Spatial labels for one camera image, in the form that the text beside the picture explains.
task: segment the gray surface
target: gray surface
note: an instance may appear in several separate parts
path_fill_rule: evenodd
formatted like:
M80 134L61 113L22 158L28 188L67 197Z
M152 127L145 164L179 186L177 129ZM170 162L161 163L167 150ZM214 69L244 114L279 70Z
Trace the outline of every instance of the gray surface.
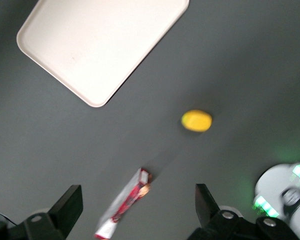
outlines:
M147 166L152 190L113 240L186 239L199 226L196 183L256 219L259 175L300 161L300 1L191 0L101 108L18 49L35 2L0 0L0 212L22 221L82 184L84 211L68 239L92 239L111 201ZM211 129L183 129L189 109L210 112Z

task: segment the screw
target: screw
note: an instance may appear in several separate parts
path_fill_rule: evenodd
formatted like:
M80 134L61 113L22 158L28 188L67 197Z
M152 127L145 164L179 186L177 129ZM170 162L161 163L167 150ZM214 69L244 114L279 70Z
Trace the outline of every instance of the screw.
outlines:
M222 216L223 216L225 219L233 219L233 218L234 218L234 215L233 215L231 212L229 212L229 211L224 211L224 212L222 213Z
M35 222L38 222L42 219L41 216L35 216L34 218L31 219L31 222L35 223Z
M273 221L273 220L270 219L270 218L265 218L265 219L263 220L263 223L264 223L265 225L268 225L269 227L275 227L275 226L277 225L276 222Z

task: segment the candy wrapper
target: candy wrapper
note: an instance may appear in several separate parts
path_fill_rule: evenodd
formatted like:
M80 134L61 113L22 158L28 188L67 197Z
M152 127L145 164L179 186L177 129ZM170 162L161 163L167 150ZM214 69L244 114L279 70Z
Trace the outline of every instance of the candy wrapper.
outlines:
M108 240L114 234L121 216L150 190L151 174L139 168L128 184L100 218L94 237Z

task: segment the yellow lemon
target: yellow lemon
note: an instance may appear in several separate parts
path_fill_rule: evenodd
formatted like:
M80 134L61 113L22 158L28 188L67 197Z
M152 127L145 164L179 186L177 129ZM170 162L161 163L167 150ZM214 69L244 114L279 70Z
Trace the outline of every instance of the yellow lemon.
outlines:
M181 118L182 125L194 132L205 132L212 124L210 114L201 110L189 110Z

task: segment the white tray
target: white tray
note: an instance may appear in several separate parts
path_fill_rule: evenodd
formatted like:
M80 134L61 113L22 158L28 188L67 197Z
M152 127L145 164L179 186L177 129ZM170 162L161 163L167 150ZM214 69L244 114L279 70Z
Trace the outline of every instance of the white tray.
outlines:
M103 106L189 0L39 0L19 48L92 107Z

